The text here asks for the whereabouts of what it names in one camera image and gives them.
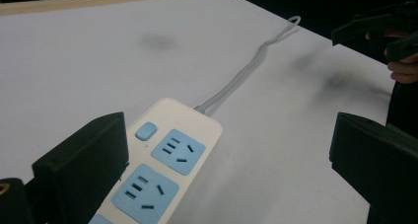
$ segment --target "white power strip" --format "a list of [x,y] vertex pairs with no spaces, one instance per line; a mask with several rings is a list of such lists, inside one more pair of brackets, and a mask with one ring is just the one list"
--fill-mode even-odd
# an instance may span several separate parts
[[221,134],[214,119],[158,101],[128,127],[129,166],[90,223],[167,223]]

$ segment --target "table surface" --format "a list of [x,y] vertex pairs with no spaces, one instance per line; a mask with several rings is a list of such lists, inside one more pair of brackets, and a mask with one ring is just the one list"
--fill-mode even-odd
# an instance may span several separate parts
[[[27,182],[37,158],[101,115],[129,125],[160,98],[201,104],[287,25],[244,0],[116,2],[2,12],[0,178]],[[224,133],[172,223],[366,223],[368,203],[328,152],[338,112],[384,123],[388,75],[294,29],[207,113]]]

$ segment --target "electrical outlet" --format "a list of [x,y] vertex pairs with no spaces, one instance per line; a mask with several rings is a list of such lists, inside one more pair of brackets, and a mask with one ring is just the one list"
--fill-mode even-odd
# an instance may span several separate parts
[[158,223],[178,191],[178,184],[140,165],[111,198],[119,210],[141,224]]
[[151,156],[187,176],[204,151],[205,145],[176,129],[172,129],[153,150]]

